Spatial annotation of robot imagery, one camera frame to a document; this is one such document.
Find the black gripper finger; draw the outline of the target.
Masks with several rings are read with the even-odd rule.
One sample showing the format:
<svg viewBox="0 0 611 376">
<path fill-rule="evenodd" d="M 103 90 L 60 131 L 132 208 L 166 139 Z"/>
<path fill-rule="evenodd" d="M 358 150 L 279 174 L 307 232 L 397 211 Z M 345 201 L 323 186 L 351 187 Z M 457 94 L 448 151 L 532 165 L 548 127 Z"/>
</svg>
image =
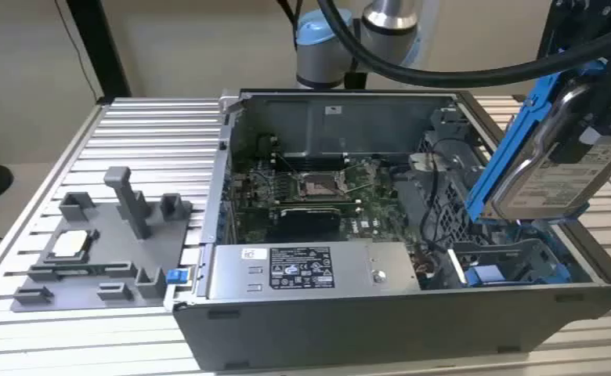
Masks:
<svg viewBox="0 0 611 376">
<path fill-rule="evenodd" d="M 554 164 L 576 164 L 599 141 L 599 131 L 584 118 L 569 120 L 557 133 L 548 159 Z"/>
</svg>

